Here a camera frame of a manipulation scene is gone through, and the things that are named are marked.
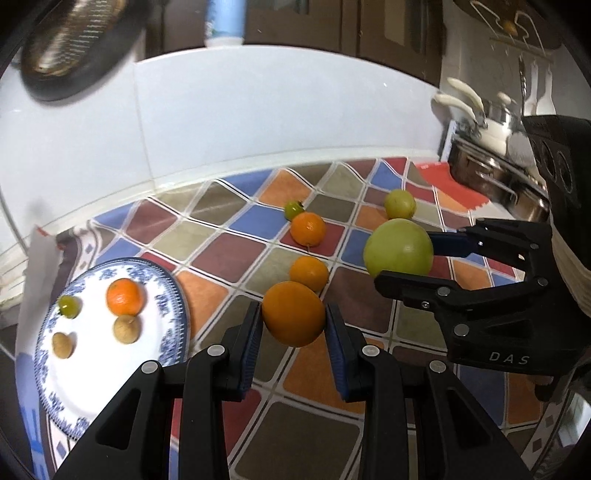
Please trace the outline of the yellow-green apple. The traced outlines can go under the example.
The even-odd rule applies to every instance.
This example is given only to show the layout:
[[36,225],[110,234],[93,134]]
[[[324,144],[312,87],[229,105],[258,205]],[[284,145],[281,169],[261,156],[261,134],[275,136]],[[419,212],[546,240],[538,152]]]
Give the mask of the yellow-green apple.
[[389,219],[412,219],[416,213],[417,203],[409,191],[395,189],[386,196],[384,208]]

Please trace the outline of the colourful checkered table mat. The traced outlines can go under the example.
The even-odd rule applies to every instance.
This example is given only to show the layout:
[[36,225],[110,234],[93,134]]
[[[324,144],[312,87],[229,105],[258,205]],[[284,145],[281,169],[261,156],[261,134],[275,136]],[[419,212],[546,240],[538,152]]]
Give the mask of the colourful checkered table mat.
[[[447,168],[398,157],[263,170],[181,187],[99,215],[60,242],[59,286],[108,260],[137,256],[168,270],[190,310],[189,347],[217,342],[250,300],[287,280],[304,250],[290,237],[283,206],[300,200],[325,220],[312,255],[329,269],[322,298],[398,359],[422,365],[445,355],[433,316],[377,296],[363,271],[367,238],[386,216],[393,189],[415,197],[415,222],[453,231],[503,207],[454,186]],[[235,479],[355,479],[362,404],[339,398],[325,342],[301,349],[264,336],[252,390],[223,408]]]

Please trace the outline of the tangerine on plate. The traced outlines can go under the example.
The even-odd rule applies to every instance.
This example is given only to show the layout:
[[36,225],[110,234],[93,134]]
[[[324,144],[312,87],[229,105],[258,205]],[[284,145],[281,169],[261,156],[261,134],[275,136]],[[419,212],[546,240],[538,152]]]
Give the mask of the tangerine on plate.
[[136,316],[144,306],[143,290],[131,279],[115,280],[107,288],[106,305],[115,316]]

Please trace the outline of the small green tangerine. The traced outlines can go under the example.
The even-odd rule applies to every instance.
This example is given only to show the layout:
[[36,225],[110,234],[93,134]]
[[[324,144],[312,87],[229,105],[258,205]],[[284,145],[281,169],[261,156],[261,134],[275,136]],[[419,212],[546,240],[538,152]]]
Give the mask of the small green tangerine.
[[304,206],[300,201],[288,201],[283,207],[283,215],[287,221],[293,221],[301,213],[304,213]]

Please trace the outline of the small green fruit on plate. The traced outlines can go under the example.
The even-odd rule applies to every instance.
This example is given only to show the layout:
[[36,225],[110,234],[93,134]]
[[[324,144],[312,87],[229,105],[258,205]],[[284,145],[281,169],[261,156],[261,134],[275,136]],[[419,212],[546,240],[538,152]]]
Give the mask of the small green fruit on plate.
[[71,295],[62,295],[57,300],[59,313],[69,319],[76,318],[81,311],[79,299]]

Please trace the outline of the orange tangerine with stem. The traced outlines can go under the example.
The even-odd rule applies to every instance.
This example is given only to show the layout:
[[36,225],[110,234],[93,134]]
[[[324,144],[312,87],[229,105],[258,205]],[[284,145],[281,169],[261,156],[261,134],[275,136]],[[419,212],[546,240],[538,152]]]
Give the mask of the orange tangerine with stem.
[[324,241],[327,225],[318,214],[303,212],[290,222],[290,236],[294,242],[304,247],[317,247]]

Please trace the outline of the blue pump soap bottle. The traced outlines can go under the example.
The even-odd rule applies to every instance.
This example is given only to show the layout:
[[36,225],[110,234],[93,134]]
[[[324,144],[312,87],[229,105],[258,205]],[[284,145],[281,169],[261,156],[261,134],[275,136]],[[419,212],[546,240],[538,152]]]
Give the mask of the blue pump soap bottle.
[[240,46],[245,42],[246,0],[209,0],[204,23],[208,48]]

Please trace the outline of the dark wooden window frame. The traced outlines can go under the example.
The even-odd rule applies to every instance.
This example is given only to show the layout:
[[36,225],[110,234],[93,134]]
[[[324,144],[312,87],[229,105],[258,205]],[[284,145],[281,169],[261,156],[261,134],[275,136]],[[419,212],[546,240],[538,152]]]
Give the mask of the dark wooden window frame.
[[304,47],[375,62],[440,82],[441,1],[232,1],[246,44]]

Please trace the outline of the blue white porcelain plate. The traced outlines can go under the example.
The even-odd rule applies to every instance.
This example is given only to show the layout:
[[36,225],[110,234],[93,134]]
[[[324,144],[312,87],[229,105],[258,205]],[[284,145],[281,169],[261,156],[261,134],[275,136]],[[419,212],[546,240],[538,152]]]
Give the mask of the blue white porcelain plate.
[[[129,345],[115,339],[116,316],[106,305],[108,286],[122,278],[138,283],[145,298],[138,314],[140,336]],[[77,297],[81,311],[69,319],[59,313],[56,303],[49,307],[36,341],[34,378],[50,419],[77,440],[142,363],[153,360],[165,367],[186,359],[188,310],[178,283],[167,270],[134,257],[97,265],[72,280],[62,293]],[[56,332],[73,342],[73,353],[67,359],[53,353]]]

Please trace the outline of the black frying pan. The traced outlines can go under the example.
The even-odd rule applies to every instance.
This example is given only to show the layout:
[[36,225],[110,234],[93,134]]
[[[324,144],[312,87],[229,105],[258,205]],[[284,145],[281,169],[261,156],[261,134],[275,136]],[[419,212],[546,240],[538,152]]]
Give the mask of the black frying pan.
[[38,101],[74,96],[101,80],[132,49],[154,3],[61,1],[33,29],[21,54],[21,78]]

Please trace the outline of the large orange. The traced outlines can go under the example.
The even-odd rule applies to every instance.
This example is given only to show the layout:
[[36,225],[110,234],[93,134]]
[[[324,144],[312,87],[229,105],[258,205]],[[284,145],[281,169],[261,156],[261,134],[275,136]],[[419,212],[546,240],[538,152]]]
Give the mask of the large orange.
[[270,287],[263,296],[262,312],[270,334],[290,347],[307,346],[324,330],[325,306],[301,283],[284,281]]

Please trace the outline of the brown longan fruit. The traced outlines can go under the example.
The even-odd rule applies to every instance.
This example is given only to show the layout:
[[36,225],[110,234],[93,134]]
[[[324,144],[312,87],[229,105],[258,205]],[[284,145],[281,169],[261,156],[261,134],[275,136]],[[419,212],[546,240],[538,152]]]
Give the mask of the brown longan fruit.
[[121,315],[113,323],[113,335],[122,344],[132,344],[140,336],[141,322],[131,315]]
[[56,332],[52,336],[52,349],[57,358],[67,359],[73,353],[74,346],[68,335],[62,332]]

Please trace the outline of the small orange tangerine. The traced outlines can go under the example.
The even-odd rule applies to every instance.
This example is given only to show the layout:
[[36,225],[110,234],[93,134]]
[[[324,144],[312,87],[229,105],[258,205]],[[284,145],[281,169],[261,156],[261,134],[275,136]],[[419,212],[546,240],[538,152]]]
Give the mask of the small orange tangerine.
[[324,262],[311,256],[301,256],[290,266],[290,281],[301,283],[321,292],[329,281],[329,269]]

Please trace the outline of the large green apple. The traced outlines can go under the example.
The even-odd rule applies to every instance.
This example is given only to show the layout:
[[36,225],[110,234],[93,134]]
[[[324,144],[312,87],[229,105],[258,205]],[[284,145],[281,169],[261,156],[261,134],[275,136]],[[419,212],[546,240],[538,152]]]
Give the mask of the large green apple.
[[363,262],[373,278],[383,271],[427,276],[433,260],[427,231],[408,219],[392,219],[377,227],[363,249]]

